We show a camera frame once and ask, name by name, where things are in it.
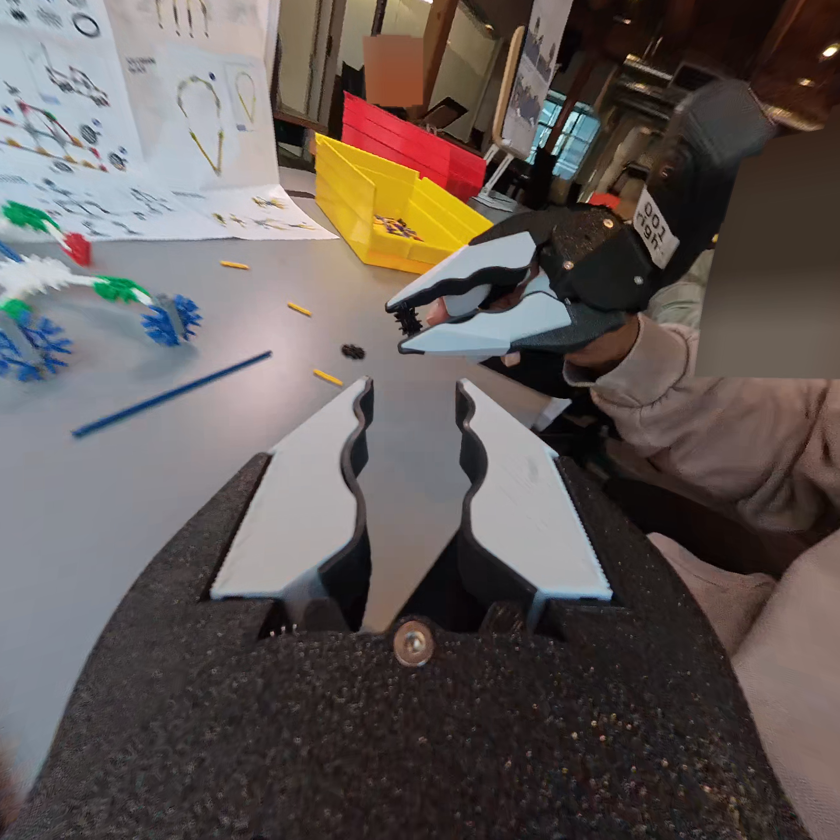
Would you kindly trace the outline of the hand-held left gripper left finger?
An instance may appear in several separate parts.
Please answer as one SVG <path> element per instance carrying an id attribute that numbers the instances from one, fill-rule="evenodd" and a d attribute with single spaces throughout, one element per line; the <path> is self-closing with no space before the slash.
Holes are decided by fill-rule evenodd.
<path id="1" fill-rule="evenodd" d="M 359 477 L 374 396 L 362 376 L 271 448 L 212 600 L 275 602 L 308 631 L 361 630 L 372 562 Z"/>

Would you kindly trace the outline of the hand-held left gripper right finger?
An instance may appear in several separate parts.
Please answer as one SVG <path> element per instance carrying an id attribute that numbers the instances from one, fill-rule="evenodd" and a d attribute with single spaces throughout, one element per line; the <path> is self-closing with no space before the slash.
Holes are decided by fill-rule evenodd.
<path id="1" fill-rule="evenodd" d="M 456 383 L 459 465 L 469 480 L 458 573 L 482 606 L 535 630 L 553 603 L 613 606 L 614 592 L 558 467 L 558 453 L 472 381 Z"/>

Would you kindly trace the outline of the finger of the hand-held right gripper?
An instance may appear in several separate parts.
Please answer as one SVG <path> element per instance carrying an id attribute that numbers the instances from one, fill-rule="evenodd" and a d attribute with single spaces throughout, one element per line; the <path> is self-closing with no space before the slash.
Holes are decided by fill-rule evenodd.
<path id="1" fill-rule="evenodd" d="M 398 344 L 403 355 L 456 356 L 476 361 L 501 357 L 522 340 L 572 324 L 567 307 L 543 291 L 505 310 L 475 311 L 427 327 Z"/>
<path id="2" fill-rule="evenodd" d="M 508 291 L 523 282 L 536 253 L 530 233 L 465 245 L 397 292 L 385 311 L 395 314 L 442 299 L 447 313 L 470 314 L 493 290 Z"/>

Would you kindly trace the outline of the yellow plastic bin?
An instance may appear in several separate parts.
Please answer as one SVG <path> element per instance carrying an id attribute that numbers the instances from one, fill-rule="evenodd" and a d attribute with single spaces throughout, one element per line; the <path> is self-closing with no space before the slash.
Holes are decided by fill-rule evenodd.
<path id="1" fill-rule="evenodd" d="M 315 144 L 316 202 L 366 265 L 421 275 L 492 226 L 411 169 L 320 133 Z M 425 242 L 375 236 L 374 214 L 402 218 Z"/>

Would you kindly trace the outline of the person's right forearm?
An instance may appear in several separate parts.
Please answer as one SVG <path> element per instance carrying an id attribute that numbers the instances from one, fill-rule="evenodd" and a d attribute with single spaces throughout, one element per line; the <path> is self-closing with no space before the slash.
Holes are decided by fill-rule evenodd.
<path id="1" fill-rule="evenodd" d="M 570 365 L 620 437 L 678 483 L 759 529 L 838 530 L 838 380 L 701 377 L 699 332 L 638 315 L 630 352 L 596 380 Z"/>

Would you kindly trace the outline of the grey desk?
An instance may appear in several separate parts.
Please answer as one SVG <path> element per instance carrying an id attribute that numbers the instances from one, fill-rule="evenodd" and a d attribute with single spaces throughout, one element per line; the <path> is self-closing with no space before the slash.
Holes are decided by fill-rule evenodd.
<path id="1" fill-rule="evenodd" d="M 134 310 L 78 287 L 37 300 L 73 341 L 68 367 L 2 379 L 2 744 L 26 795 L 92 646 L 147 563 L 258 452 L 349 384 L 374 381 L 360 486 L 373 576 L 364 629 L 383 632 L 459 524 L 455 384 L 466 377 L 525 426 L 550 399 L 460 358 L 402 356 L 389 298 L 411 276 L 331 240 L 119 241 L 96 270 L 196 301 L 181 348 Z M 220 260 L 250 270 L 221 267 Z M 311 318 L 287 308 L 309 309 Z M 348 360 L 342 344 L 366 352 Z M 70 433 L 253 355 L 272 358 L 82 439 Z"/>

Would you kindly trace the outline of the person's right hand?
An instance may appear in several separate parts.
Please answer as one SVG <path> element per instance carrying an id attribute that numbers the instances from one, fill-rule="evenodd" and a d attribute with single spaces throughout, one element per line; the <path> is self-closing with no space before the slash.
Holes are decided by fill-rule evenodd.
<path id="1" fill-rule="evenodd" d="M 503 366 L 511 368 L 524 361 L 552 362 L 560 368 L 570 365 L 584 372 L 587 380 L 596 380 L 613 371 L 630 354 L 640 330 L 639 316 L 627 314 L 623 325 L 604 333 L 583 348 L 568 353 L 509 352 L 500 357 Z"/>

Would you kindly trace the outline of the pile of colourful toy pieces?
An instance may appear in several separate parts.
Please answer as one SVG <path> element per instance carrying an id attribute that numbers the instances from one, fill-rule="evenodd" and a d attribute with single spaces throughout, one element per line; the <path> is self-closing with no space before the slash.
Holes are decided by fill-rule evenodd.
<path id="1" fill-rule="evenodd" d="M 380 238 L 400 239 L 412 243 L 424 243 L 425 238 L 400 217 L 374 214 L 372 232 Z"/>

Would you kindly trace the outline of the red plastic bin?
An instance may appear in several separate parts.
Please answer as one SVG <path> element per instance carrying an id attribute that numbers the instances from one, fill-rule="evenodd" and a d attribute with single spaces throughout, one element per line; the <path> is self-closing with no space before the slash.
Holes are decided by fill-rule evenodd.
<path id="1" fill-rule="evenodd" d="M 349 92 L 343 94 L 342 142 L 402 165 L 463 202 L 477 196 L 487 163 L 464 149 Z"/>

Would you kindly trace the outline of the long blue toy rod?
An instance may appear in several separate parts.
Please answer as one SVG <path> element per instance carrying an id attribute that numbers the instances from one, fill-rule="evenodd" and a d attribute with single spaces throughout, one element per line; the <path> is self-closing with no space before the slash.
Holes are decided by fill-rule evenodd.
<path id="1" fill-rule="evenodd" d="M 272 358 L 272 355 L 273 353 L 270 350 L 253 355 L 245 360 L 237 362 L 236 364 L 231 364 L 221 370 L 215 371 L 211 374 L 207 374 L 193 381 L 189 381 L 175 388 L 171 388 L 168 391 L 162 392 L 158 395 L 154 395 L 153 397 L 149 397 L 145 400 L 142 400 L 141 402 L 132 404 L 131 406 L 127 406 L 115 413 L 111 413 L 109 415 L 100 417 L 95 421 L 81 425 L 78 428 L 72 430 L 70 435 L 75 439 L 89 437 L 106 428 L 123 423 L 131 419 L 132 417 L 141 415 L 166 403 L 172 402 L 181 396 L 185 396 L 192 392 L 198 391 L 210 384 L 219 382 L 241 371 L 245 371 L 254 365 L 268 361 Z"/>

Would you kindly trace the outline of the printed display poster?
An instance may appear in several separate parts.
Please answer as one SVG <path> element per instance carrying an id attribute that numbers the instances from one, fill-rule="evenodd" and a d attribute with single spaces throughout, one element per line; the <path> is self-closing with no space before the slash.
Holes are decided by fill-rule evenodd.
<path id="1" fill-rule="evenodd" d="M 511 41 L 492 137 L 514 159 L 525 161 L 530 156 L 572 4 L 533 2 L 528 24 Z"/>

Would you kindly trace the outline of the person's beige shirt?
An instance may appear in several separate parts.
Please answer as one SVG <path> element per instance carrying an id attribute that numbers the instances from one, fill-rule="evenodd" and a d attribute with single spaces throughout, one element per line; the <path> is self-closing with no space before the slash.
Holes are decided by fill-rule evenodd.
<path id="1" fill-rule="evenodd" d="M 839 537 L 778 582 L 648 536 L 723 643 L 773 771 L 813 838 L 839 838 Z"/>

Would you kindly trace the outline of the printed instruction sheet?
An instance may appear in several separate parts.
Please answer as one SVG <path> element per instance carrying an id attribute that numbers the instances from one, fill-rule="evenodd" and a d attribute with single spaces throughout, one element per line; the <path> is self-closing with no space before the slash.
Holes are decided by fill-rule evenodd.
<path id="1" fill-rule="evenodd" d="M 90 241 L 331 240 L 279 185 L 279 2 L 1 2 L 1 194 Z"/>

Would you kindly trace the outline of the colourful toy rod model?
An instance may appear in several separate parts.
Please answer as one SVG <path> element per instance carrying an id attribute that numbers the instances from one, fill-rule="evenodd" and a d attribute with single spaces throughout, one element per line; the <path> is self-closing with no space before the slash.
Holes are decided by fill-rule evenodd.
<path id="1" fill-rule="evenodd" d="M 153 294 L 129 278 L 78 274 L 60 260 L 21 255 L 4 241 L 1 251 L 2 377 L 43 382 L 67 368 L 72 341 L 31 300 L 69 287 L 87 288 L 110 303 L 142 306 L 143 331 L 164 347 L 188 342 L 202 323 L 197 304 L 183 295 Z"/>

